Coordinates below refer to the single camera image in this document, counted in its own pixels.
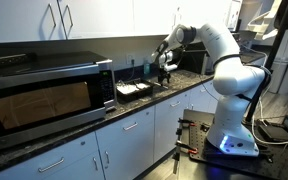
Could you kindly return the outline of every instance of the electrical outlet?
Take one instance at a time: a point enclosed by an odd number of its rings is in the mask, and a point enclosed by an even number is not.
[[[135,61],[134,54],[126,54],[126,64],[132,64],[132,60]]]

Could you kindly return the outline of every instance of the cabinet handle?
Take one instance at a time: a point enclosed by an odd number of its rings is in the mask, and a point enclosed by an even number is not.
[[[55,22],[54,13],[53,13],[53,9],[52,9],[52,5],[51,5],[51,3],[48,4],[48,7],[49,7],[50,10],[51,10],[51,14],[52,14],[52,19],[53,19],[54,27],[56,27],[56,22]]]
[[[127,131],[127,130],[130,130],[130,129],[134,128],[137,125],[138,125],[137,122],[135,122],[135,124],[133,124],[132,126],[129,126],[127,128],[123,128],[123,129],[124,129],[124,131]]]
[[[68,15],[70,16],[70,21],[71,21],[71,27],[73,26],[73,19],[72,19],[72,15],[71,15],[71,9],[70,6],[66,5],[66,8],[68,10]]]
[[[58,161],[58,162],[56,162],[56,163],[54,163],[54,164],[52,164],[52,165],[50,165],[50,166],[48,166],[48,167],[46,167],[44,169],[38,168],[38,172],[40,172],[40,173],[45,172],[45,171],[47,171],[47,170],[49,170],[49,169],[61,164],[62,162],[64,162],[64,157],[62,157],[60,161]]]
[[[93,157],[93,161],[94,161],[94,164],[95,164],[95,171],[98,171],[97,162],[96,162],[96,159],[94,157]]]
[[[110,158],[108,157],[108,152],[107,151],[105,151],[105,154],[106,154],[106,162],[107,162],[107,164],[109,164],[110,163]]]
[[[181,104],[181,102],[180,102],[180,101],[177,101],[177,103],[171,104],[170,106],[171,106],[171,107],[175,107],[175,106],[177,106],[177,105],[179,105],[179,104]]]

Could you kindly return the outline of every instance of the bottle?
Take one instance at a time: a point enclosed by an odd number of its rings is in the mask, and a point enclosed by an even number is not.
[[[150,73],[151,67],[150,67],[150,63],[148,63],[148,60],[144,60],[144,74],[147,75]]]

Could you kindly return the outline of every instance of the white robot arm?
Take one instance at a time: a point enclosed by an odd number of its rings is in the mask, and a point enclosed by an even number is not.
[[[178,25],[152,54],[152,58],[162,71],[168,73],[176,68],[168,65],[171,50],[200,41],[213,60],[213,85],[222,95],[207,140],[224,154],[258,156],[255,140],[241,121],[264,80],[265,72],[257,67],[242,65],[239,46],[224,24],[205,24],[201,28]]]

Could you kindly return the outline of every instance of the microwave window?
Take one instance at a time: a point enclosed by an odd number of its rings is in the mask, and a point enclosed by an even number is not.
[[[91,107],[86,82],[48,87],[0,99],[0,121],[5,129]]]

